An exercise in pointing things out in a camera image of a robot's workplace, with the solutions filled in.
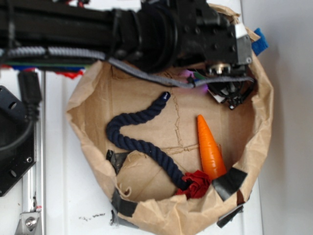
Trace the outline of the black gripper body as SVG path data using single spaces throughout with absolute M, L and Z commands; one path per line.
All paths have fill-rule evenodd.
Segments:
M 243 24 L 231 24 L 204 0 L 178 0 L 182 29 L 176 66 L 208 75 L 245 76 L 252 48 Z

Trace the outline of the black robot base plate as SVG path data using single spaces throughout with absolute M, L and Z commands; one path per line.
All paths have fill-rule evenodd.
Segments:
M 23 103 L 5 86 L 0 87 L 0 144 L 10 144 L 26 129 Z M 34 134 L 18 147 L 0 153 L 0 195 L 10 189 L 35 163 Z

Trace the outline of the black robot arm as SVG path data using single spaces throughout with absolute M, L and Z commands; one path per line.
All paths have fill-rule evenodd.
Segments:
M 112 59 L 149 73 L 215 64 L 244 70 L 252 48 L 245 27 L 204 0 L 144 0 L 139 11 L 91 10 L 66 0 L 1 1 L 2 63 L 62 66 Z

